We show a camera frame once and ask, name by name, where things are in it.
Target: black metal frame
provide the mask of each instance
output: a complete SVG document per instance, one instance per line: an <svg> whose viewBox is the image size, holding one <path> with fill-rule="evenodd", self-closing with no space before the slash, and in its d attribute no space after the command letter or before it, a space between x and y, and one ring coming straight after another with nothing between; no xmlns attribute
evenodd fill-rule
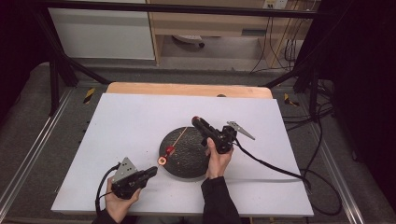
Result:
<svg viewBox="0 0 396 224"><path fill-rule="evenodd" d="M59 105L59 91L58 91L58 79L59 74L66 86L77 86L78 79L72 68L75 68L85 75L92 77L102 84L109 84L111 81L100 77L93 71L84 67L80 63L77 63L73 59L69 58L62 48L61 42L55 34L54 29L49 26L49 21L43 16L43 11L52 8L73 8L73 9L90 9L90 10L115 10L115 11L144 11L144 12L168 12L168 13L190 13L190 14L212 14L212 15L235 15L235 16L253 16L253 17L276 17L276 18L300 18L300 19L314 19L314 20L325 20L325 21L336 21L338 13L336 11L324 12L324 11L294 11L294 10L273 10L273 9L261 9L261 8L239 8L239 7L202 7L202 6L181 6L181 5L158 5L158 4L135 4L135 3L108 3L108 2L83 2L83 1L62 1L62 0L22 0L28 5L30 13L34 15L36 22L38 23L41 31L46 39L46 43L49 46L49 55L52 58L50 61L50 72L51 72L51 114L56 110ZM309 71L318 64L306 62L295 66L292 71L283 77L280 77L272 82L269 82L261 87L273 88L277 84L287 80L290 77L297 77L303 72L309 74Z"/></svg>

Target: white tabletop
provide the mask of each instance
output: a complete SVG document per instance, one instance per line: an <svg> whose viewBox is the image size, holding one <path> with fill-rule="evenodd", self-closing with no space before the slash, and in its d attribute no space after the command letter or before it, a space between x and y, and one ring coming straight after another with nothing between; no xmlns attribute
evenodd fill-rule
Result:
<svg viewBox="0 0 396 224"><path fill-rule="evenodd" d="M247 151L258 159L299 174L276 100L105 93L51 210L93 214L97 188L110 167L124 157L138 170L157 166L163 138L176 128L192 126L194 116L204 118L219 130L227 121L236 121L256 137L251 140L238 134L238 140ZM266 168L237 147L225 179L241 217L313 216L301 180ZM160 167L130 213L200 215L204 208L203 180L204 177L181 179Z"/></svg>

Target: aluminum rail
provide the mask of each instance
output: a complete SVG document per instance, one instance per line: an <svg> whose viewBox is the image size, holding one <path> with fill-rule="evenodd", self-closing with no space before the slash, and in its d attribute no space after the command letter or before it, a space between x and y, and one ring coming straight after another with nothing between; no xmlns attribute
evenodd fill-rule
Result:
<svg viewBox="0 0 396 224"><path fill-rule="evenodd" d="M110 3L62 0L35 0L29 2L38 7L111 10L111 11L143 11L169 12L212 15L235 15L252 17L301 18L301 19L333 19L334 13L302 10L281 10L247 7L204 7L165 4Z"/></svg>
<svg viewBox="0 0 396 224"><path fill-rule="evenodd" d="M20 168L14 177L9 181L9 184L6 190L3 192L0 198L0 223L2 223L3 219L6 217L6 214L17 197L20 189L35 165L35 161L40 155L41 150L46 145L47 140L50 137L52 130L57 124L59 118L61 117L66 105L69 101L70 96L74 92L74 88L70 88L68 91L64 92L63 97L60 100L60 107L55 112L52 117L49 117L37 139L33 143L23 162L21 163Z"/></svg>

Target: black sleeve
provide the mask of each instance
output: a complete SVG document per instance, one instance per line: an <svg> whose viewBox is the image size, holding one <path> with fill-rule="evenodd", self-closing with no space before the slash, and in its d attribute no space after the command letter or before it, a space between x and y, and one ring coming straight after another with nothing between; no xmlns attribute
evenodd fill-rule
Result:
<svg viewBox="0 0 396 224"><path fill-rule="evenodd" d="M224 177L206 179L201 185L204 195L204 224L240 224L241 219L228 192Z"/></svg>
<svg viewBox="0 0 396 224"><path fill-rule="evenodd" d="M100 213L100 216L97 217L92 224L117 224L116 221L108 214L107 210L104 209Z"/></svg>

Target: small orange object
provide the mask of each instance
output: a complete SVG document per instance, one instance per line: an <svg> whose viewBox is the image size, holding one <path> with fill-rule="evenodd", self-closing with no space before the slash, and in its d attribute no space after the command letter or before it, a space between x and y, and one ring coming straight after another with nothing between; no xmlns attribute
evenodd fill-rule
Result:
<svg viewBox="0 0 396 224"><path fill-rule="evenodd" d="M160 157L160 158L158 158L158 164L160 164L160 165L165 165L166 162L167 162L166 157Z"/></svg>

